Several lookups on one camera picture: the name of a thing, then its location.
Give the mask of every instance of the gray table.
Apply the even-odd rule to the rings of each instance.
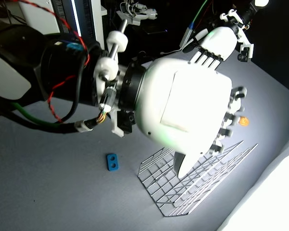
[[[189,58],[177,53],[174,57]],[[164,218],[137,178],[139,164],[161,148],[137,127],[121,139],[106,121],[93,132],[50,134],[23,128],[0,117],[0,231],[212,231],[219,227],[289,139],[289,91],[235,52],[218,69],[234,86],[248,88],[243,104],[250,119],[236,126],[227,145],[259,143],[191,215]],[[54,99],[63,115],[70,102]],[[26,108],[53,121],[46,103]],[[71,120],[96,116],[80,105]],[[120,168],[109,172],[105,155],[117,153]]]

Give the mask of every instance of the green wire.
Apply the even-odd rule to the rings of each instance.
[[[49,123],[43,120],[40,120],[38,118],[35,118],[34,116],[30,115],[20,104],[18,103],[11,103],[15,109],[17,109],[25,118],[27,118],[28,120],[39,124],[39,125],[43,125],[43,126],[47,126],[47,127],[51,127],[51,128],[58,128],[60,126],[60,124],[55,124],[55,123]]]
[[[203,7],[204,7],[204,5],[207,3],[207,1],[208,1],[208,0],[205,0],[205,1],[203,2],[203,4],[201,5],[201,7],[199,8],[199,11],[197,12],[196,16],[194,17],[194,20],[193,20],[193,22],[192,22],[192,23],[194,23],[194,22],[196,21],[196,19],[197,19],[198,15],[200,14],[200,12],[201,12],[202,8],[203,8]]]

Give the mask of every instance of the blue object with holes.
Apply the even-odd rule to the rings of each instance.
[[[107,163],[109,171],[116,171],[119,169],[118,157],[117,154],[108,154]]]

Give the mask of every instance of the metal wire basket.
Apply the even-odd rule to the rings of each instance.
[[[241,143],[206,153],[182,179],[173,170],[174,150],[163,148],[140,164],[138,178],[165,217],[190,214],[258,145],[235,155]]]

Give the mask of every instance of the orange ball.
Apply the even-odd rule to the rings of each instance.
[[[247,119],[245,116],[241,116],[239,124],[246,127],[250,123],[249,119]]]

